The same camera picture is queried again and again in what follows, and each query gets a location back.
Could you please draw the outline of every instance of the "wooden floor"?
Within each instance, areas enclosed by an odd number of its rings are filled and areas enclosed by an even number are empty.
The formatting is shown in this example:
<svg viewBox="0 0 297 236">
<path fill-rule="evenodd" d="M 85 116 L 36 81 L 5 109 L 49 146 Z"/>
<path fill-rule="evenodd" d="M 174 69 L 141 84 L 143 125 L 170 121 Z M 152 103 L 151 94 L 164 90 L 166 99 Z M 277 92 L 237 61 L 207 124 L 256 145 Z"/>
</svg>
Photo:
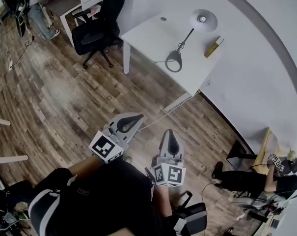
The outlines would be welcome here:
<svg viewBox="0 0 297 236">
<path fill-rule="evenodd" d="M 14 27 L 9 19 L 0 26 L 1 34 Z M 54 19 L 61 34 L 46 41 L 33 29 L 35 41 L 20 61 L 8 71 L 31 35 L 20 38 L 13 29 L 0 36 L 0 118 L 12 122 L 0 125 L 0 156 L 24 155 L 29 160 L 0 165 L 0 175 L 11 185 L 27 179 L 34 185 L 57 167 L 69 167 L 91 155 L 88 145 L 96 132 L 117 113 L 141 112 L 145 125 L 157 120 L 167 106 L 183 93 L 170 78 L 132 50 L 130 73 L 122 68 L 123 50 L 110 49 L 114 63 L 110 69 L 100 54 L 81 66 L 85 57 L 76 54 L 67 35 Z M 225 158 L 235 141 L 226 122 L 197 95 L 162 120 L 138 132 L 127 154 L 143 171 L 158 153 L 162 134 L 173 129 L 184 142 L 185 184 L 179 191 L 194 194 L 191 204 L 201 202 L 204 186 L 214 182 L 211 173 L 217 161 Z M 216 235 L 236 222 L 242 210 L 231 205 L 232 193 L 210 185 L 204 191 L 208 210 L 206 235 Z M 251 235 L 257 221 L 240 221 L 235 234 Z"/>
</svg>

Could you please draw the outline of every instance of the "white cable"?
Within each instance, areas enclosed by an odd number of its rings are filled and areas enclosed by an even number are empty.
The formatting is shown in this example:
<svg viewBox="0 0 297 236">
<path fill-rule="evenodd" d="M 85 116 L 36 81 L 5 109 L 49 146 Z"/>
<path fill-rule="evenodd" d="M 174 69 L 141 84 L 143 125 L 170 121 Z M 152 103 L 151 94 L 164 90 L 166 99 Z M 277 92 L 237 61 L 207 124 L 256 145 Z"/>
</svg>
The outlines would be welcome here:
<svg viewBox="0 0 297 236">
<path fill-rule="evenodd" d="M 10 59 L 11 59 L 11 61 L 12 61 L 12 57 L 11 57 L 11 55 L 7 53 L 8 48 L 9 48 L 9 47 L 6 48 L 6 55 L 10 56 Z"/>
<path fill-rule="evenodd" d="M 158 120 L 156 120 L 156 121 L 152 122 L 151 124 L 148 124 L 147 126 L 141 128 L 141 129 L 139 129 L 139 131 L 141 131 L 141 130 L 143 130 L 144 128 L 147 128 L 147 127 L 149 127 L 150 125 L 153 125 L 155 122 L 161 120 L 162 118 L 164 118 L 165 116 L 167 116 L 168 114 L 170 114 L 173 110 L 175 110 L 176 108 L 178 108 L 178 107 L 180 107 L 181 105 L 183 105 L 186 101 L 191 100 L 191 99 L 192 99 L 194 96 L 196 96 L 197 94 L 198 94 L 198 92 L 197 92 L 195 95 L 191 96 L 190 98 L 186 99 L 186 100 L 185 100 L 184 102 L 182 102 L 180 105 L 178 105 L 178 106 L 176 106 L 175 108 L 173 108 L 169 113 L 167 113 L 167 114 L 165 114 L 164 116 L 160 117 Z"/>
</svg>

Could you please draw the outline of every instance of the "desk lamp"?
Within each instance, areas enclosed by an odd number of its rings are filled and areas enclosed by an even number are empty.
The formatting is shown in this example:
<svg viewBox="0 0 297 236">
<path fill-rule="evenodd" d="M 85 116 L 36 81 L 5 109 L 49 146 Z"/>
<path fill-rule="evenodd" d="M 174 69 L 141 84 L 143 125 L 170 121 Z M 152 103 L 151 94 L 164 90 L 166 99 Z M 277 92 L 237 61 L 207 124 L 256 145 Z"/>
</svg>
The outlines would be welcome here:
<svg viewBox="0 0 297 236">
<path fill-rule="evenodd" d="M 214 31 L 218 25 L 217 17 L 212 12 L 204 9 L 195 10 L 190 17 L 190 23 L 192 25 L 192 30 L 189 32 L 185 40 L 179 44 L 178 49 L 171 51 L 165 60 L 165 66 L 171 72 L 177 73 L 181 71 L 182 58 L 181 58 L 180 50 L 184 48 L 186 40 L 189 38 L 192 32 L 194 30 L 199 32 L 211 32 L 211 31 Z M 169 68 L 168 63 L 173 61 L 178 62 L 179 64 L 178 70 L 172 70 Z"/>
</svg>

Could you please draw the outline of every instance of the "baseboard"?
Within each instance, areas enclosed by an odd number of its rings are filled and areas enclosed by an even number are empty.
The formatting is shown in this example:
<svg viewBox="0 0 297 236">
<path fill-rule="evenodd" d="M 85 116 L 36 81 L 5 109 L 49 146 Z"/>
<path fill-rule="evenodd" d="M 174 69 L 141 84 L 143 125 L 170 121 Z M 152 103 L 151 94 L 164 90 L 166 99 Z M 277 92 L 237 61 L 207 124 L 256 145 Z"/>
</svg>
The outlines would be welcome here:
<svg viewBox="0 0 297 236">
<path fill-rule="evenodd" d="M 199 93 L 204 98 L 204 100 L 206 100 L 207 103 L 221 116 L 221 118 L 223 118 L 223 120 L 226 123 L 228 123 L 228 125 L 232 128 L 232 130 L 237 134 L 238 138 L 243 143 L 243 145 L 245 145 L 246 149 L 251 154 L 255 154 L 253 152 L 253 150 L 251 149 L 251 147 L 247 144 L 247 142 L 245 141 L 245 139 L 242 137 L 242 135 L 237 131 L 237 129 L 234 127 L 234 125 L 231 124 L 231 122 L 226 118 L 226 116 L 215 106 L 215 104 L 209 98 L 207 98 L 207 96 L 202 91 L 200 91 Z"/>
</svg>

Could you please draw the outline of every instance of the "chair armrest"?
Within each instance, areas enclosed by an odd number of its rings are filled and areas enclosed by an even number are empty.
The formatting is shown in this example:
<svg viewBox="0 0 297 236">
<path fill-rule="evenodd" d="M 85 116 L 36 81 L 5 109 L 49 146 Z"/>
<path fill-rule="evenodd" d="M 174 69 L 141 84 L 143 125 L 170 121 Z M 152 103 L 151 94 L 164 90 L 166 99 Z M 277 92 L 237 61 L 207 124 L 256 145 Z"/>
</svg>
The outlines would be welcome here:
<svg viewBox="0 0 297 236">
<path fill-rule="evenodd" d="M 83 11 L 81 11 L 81 12 L 79 12 L 79 13 L 74 14 L 73 17 L 74 17 L 74 18 L 78 18 L 78 17 L 81 17 L 81 16 L 83 16 L 83 15 L 86 15 L 86 14 L 88 14 L 88 13 L 90 13 L 90 12 L 91 12 L 90 9 L 83 10 Z"/>
<path fill-rule="evenodd" d="M 82 40 L 81 43 L 82 45 L 87 45 L 87 44 L 91 44 L 93 42 L 96 42 L 97 40 L 103 38 L 105 35 L 102 32 L 93 34 L 93 35 L 86 35 Z"/>
</svg>

